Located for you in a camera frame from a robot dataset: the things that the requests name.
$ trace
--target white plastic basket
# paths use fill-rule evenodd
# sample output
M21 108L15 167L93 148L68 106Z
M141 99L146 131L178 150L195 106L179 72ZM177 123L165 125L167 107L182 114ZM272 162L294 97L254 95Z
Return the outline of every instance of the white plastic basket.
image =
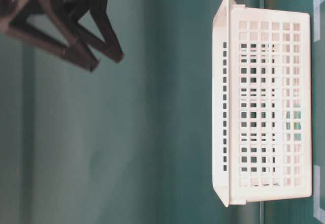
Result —
M311 196L310 16L223 0L212 67L213 187L224 205Z

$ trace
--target rectangular hole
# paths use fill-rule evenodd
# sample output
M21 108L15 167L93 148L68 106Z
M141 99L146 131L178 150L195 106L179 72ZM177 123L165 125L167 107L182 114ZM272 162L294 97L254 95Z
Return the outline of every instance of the rectangular hole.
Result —
M262 145L261 152L262 153L266 153L267 152L267 146L266 145Z
M240 168L240 175L241 176L247 176L247 167L241 167Z
M241 100L241 101L239 101L239 103L240 103L241 108L247 108L247 102L246 101Z
M300 31L300 23L294 23L294 31Z
M247 127L247 122L242 121L242 122L240 123L240 127L242 127L242 128Z
M247 153L247 147L242 147L242 148L241 148L241 152L242 152L242 153Z
M257 29L257 22L256 21L251 21L250 22L250 29Z
M258 35L256 32L250 33L250 40L257 41Z
M273 186L275 187L280 186L280 178L273 178Z
M294 111L294 119L301 119L301 111Z
M257 101L250 101L250 107L256 108L257 107Z
M240 83L247 83L247 78L246 77L241 77L240 78Z
M247 51L247 44L240 44L240 49L239 49L239 51L241 51L241 52L246 52Z
M294 64L300 64L300 56L294 55Z
M283 145L283 152L284 153L290 153L291 152L291 145L289 145L289 144Z
M269 22L261 22L261 29L268 30L269 29Z
M252 178L251 179L251 186L252 187L258 187L258 179L257 178Z
M284 55L282 57L282 63L283 64L290 64L290 56L289 55Z
M273 167L273 176L280 176L280 167Z
M294 75L300 75L300 67L294 67Z
M300 42L300 35L294 35L294 42Z
M280 34L279 33L272 33L272 41L279 41Z
M251 74L256 74L256 69L257 69L257 68L250 68L250 73L251 73Z
M295 167L295 175L301 175L302 174L302 169L300 167Z
M256 112L251 112L250 113L250 118L256 118L257 113Z
M272 55L272 63L277 64L280 63L278 55Z
M261 88L261 97L266 97L266 95L267 95L266 88Z
M267 176L270 174L270 168L269 167L262 167L262 175Z
M269 33L261 33L262 41L269 41Z
M289 88L284 88L282 90L282 96L283 97L290 97L290 89Z
M290 122L283 123L283 130L290 130Z
M294 103L294 108L300 108L301 107L300 100L294 100L293 103Z
M293 78L294 86L300 86L300 78Z
M290 45L283 45L283 52L290 53Z
M300 45L294 45L294 53L300 53Z
M284 75L290 75L290 67L283 67L282 70Z
M290 86L290 79L289 78L283 78L282 85L283 86Z
M290 34L283 34L283 41L290 42Z
M247 112L241 112L241 118L247 118Z
M294 141L301 141L301 134L294 134Z
M283 134L284 141L290 141L290 139L291 139L291 134Z
M247 96L247 89L246 88L241 88L240 89L240 96Z
M279 52L280 48L279 45L272 45L272 52Z
M290 178L285 178L284 179L284 186L291 186L291 179Z
M290 164L291 163L291 156L290 155L285 155L284 159L283 159L283 163Z
M284 167L283 170L285 175L291 175L291 167Z
M256 63L256 55L250 56L250 63Z
M256 78L250 78L250 83L255 84L257 82Z
M240 179L240 186L241 187L247 187L248 186L248 180L247 179Z
M261 44L261 52L269 52L269 44ZM262 63L267 63L266 60L266 56L262 56Z
M239 29L247 29L247 22L246 21L240 21L239 22Z
M290 111L283 111L282 119L290 119Z
M295 155L294 164L301 164L301 163L302 163L302 155Z
M269 180L269 178L263 178L262 179L262 185L263 186L270 186L270 180Z
M283 100L283 107L290 108L290 100Z
M300 122L294 122L294 130L301 130Z
M240 32L239 33L239 40L246 41L247 40L247 33L246 32Z
M247 68L240 68L241 74L247 74Z
M290 23L289 22L284 22L283 23L283 30L290 30Z
M256 52L257 51L257 44L250 44L250 51L251 52Z
M301 180L301 178L300 178L300 177L295 178L295 186L300 186L300 185L302 185L302 180Z
M278 22L272 22L272 30L279 30L280 24Z

